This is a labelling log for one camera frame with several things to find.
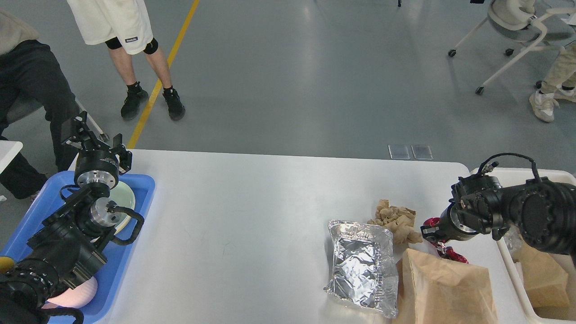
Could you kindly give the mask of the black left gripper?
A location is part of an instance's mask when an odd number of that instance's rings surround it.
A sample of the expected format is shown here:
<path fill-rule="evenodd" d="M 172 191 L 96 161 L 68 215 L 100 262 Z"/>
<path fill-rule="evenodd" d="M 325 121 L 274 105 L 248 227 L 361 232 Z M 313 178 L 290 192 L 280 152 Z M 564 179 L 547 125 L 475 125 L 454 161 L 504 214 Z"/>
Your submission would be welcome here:
<path fill-rule="evenodd" d="M 62 123 L 62 145 L 80 150 L 74 182 L 80 187 L 89 183 L 103 183 L 113 189 L 117 186 L 119 175 L 132 169 L 132 152 L 124 146 L 121 133 L 113 138 L 113 146 L 109 150 L 109 146 L 91 131 L 88 122 L 88 112 L 80 112 Z"/>

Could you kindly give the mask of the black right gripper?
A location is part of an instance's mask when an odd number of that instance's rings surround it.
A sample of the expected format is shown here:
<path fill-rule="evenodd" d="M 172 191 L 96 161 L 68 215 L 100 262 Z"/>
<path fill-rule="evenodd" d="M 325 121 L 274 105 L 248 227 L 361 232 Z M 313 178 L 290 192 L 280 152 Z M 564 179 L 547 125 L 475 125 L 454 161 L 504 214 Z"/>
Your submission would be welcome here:
<path fill-rule="evenodd" d="M 420 232 L 430 244 L 439 244 L 450 240 L 467 241 L 479 234 L 469 226 L 461 223 L 454 203 L 451 203 L 442 213 L 436 226 L 422 225 Z"/>

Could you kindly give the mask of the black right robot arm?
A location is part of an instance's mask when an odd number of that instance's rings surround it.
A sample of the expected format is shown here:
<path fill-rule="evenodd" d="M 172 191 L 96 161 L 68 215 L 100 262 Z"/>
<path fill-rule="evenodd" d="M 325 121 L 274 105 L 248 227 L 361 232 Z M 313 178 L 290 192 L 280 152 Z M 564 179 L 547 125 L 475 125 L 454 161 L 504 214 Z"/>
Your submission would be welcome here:
<path fill-rule="evenodd" d="M 529 246 L 574 259 L 575 186 L 540 177 L 535 160 L 527 160 L 533 177 L 518 186 L 503 187 L 489 175 L 498 166 L 495 155 L 482 162 L 475 174 L 459 178 L 452 186 L 449 206 L 420 227 L 424 240 L 442 258 L 466 262 L 446 245 L 448 241 L 467 241 L 477 234 L 491 234 L 498 241 L 514 225 Z"/>

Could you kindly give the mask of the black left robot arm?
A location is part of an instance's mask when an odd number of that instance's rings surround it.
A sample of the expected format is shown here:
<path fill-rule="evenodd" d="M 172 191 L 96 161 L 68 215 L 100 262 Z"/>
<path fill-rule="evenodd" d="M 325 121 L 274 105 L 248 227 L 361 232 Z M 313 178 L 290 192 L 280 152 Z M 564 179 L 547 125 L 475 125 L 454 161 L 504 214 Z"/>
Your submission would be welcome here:
<path fill-rule="evenodd" d="M 29 238 L 31 253 L 1 275 L 3 324 L 46 324 L 54 316 L 72 316 L 82 324 L 84 314 L 78 308 L 45 309 L 45 302 L 91 279 L 107 263 L 103 254 L 107 244 L 132 244 L 144 225 L 142 215 L 109 197 L 119 176 L 131 170 L 132 153 L 120 134 L 113 138 L 113 146 L 99 140 L 87 117 L 87 112 L 81 112 L 63 123 L 62 129 L 63 143 L 79 149 L 77 190 Z"/>

